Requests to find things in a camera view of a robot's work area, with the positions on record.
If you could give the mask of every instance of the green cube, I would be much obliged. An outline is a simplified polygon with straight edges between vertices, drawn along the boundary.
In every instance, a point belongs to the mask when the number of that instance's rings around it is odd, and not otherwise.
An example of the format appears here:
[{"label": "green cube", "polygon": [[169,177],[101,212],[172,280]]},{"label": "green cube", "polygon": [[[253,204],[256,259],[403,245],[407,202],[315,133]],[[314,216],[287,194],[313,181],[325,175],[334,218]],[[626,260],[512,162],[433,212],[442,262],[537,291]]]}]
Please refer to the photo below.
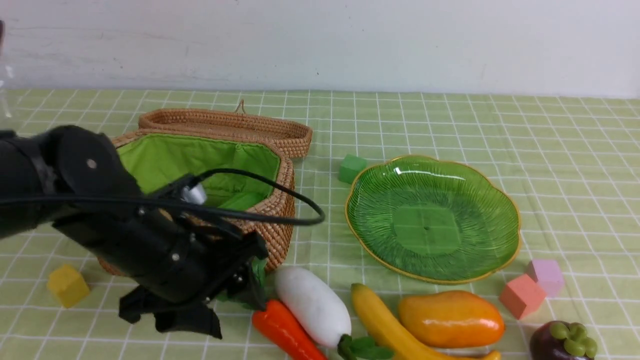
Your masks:
[{"label": "green cube", "polygon": [[367,160],[348,154],[340,163],[340,173],[338,180],[351,184],[358,174],[367,168]]}]

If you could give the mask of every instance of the basket handle loop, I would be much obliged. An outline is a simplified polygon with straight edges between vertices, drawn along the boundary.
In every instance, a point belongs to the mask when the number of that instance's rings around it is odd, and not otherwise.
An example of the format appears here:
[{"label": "basket handle loop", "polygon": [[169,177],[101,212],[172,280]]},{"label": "basket handle loop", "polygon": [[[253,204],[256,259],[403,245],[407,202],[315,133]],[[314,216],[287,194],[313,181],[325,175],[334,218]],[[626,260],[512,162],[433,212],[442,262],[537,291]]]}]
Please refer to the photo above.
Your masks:
[{"label": "basket handle loop", "polygon": [[246,111],[244,110],[244,99],[240,99],[240,103],[236,107],[236,110],[234,111],[234,113],[237,113],[238,110],[240,109],[242,109],[242,112],[246,114]]}]

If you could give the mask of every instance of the yellow cube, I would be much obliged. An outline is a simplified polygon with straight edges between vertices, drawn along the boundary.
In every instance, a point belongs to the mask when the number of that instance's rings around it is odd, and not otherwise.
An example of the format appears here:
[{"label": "yellow cube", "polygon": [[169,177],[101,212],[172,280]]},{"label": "yellow cube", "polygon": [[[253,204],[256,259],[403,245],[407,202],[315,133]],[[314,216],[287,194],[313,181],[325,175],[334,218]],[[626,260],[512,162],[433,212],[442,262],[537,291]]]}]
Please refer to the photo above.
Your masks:
[{"label": "yellow cube", "polygon": [[67,309],[82,301],[90,292],[82,275],[67,264],[49,274],[47,288]]}]

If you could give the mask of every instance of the black cable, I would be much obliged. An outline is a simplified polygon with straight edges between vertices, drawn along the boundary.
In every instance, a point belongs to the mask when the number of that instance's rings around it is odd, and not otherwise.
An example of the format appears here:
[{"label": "black cable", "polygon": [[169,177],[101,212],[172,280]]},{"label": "black cable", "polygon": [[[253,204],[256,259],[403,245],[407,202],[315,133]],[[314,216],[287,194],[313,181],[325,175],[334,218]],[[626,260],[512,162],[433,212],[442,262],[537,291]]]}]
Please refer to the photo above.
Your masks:
[{"label": "black cable", "polygon": [[221,209],[221,208],[209,208],[202,205],[191,204],[188,202],[184,202],[181,200],[163,200],[163,199],[149,199],[144,197],[117,197],[117,196],[95,196],[95,195],[24,195],[20,197],[7,197],[0,199],[0,207],[1,206],[10,206],[10,205],[19,205],[19,204],[30,204],[30,203],[56,203],[56,202],[94,202],[94,203],[106,203],[106,204],[129,204],[129,205],[137,205],[137,206],[147,206],[150,208],[164,208],[164,209],[173,209],[177,211],[187,211],[194,215],[197,214],[206,214],[213,215],[221,218],[234,218],[238,220],[248,220],[255,222],[269,222],[272,224],[283,224],[283,225],[297,225],[297,226],[308,226],[308,225],[316,225],[320,224],[324,221],[326,215],[324,211],[318,206],[313,200],[308,197],[297,193],[293,190],[290,190],[272,180],[267,179],[266,177],[262,177],[260,175],[254,174],[252,172],[247,172],[244,170],[238,169],[212,169],[206,171],[200,175],[198,175],[197,179],[207,179],[214,174],[238,174],[244,175],[248,177],[252,177],[253,179],[262,181],[272,187],[295,197],[298,200],[301,200],[305,204],[309,205],[319,216],[317,218],[311,219],[300,219],[300,218],[285,218],[285,217],[274,217],[271,215],[261,215],[256,213],[247,213],[245,211],[231,210],[231,209]]}]

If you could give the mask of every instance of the table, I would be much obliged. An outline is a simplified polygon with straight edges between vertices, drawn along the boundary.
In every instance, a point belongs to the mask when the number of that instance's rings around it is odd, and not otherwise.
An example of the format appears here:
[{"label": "table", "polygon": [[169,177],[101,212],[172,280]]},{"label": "table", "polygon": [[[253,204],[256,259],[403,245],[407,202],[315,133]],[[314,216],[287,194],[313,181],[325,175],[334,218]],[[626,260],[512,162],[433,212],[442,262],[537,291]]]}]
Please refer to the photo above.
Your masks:
[{"label": "table", "polygon": [[[287,263],[309,267],[347,304],[350,284],[364,282],[393,311],[401,295],[473,291],[504,315],[508,329],[493,348],[505,360],[528,359],[529,336],[555,318],[587,325],[599,359],[640,358],[640,99],[48,89],[14,90],[9,98],[13,118],[2,127],[22,135],[78,124],[116,136],[136,129],[146,111],[233,111],[241,99],[248,113],[307,124],[314,140],[308,157],[295,161],[297,189],[322,205],[327,221],[294,230]],[[517,260],[487,279],[450,287],[398,276],[368,256],[346,225],[349,186],[337,180],[339,162],[347,154],[373,164],[408,153],[467,163],[512,196],[524,241]],[[299,205],[298,215],[313,213]],[[518,322],[497,296],[532,258],[557,260],[566,286]],[[49,272],[64,263],[80,268],[92,287],[69,310],[46,289]],[[129,326],[116,310],[133,283],[108,275],[47,226],[0,241],[0,275],[3,360],[285,359],[252,330],[250,313],[228,302],[215,306],[223,341],[157,334],[150,316]],[[353,324],[356,335],[364,333],[355,317]]]}]

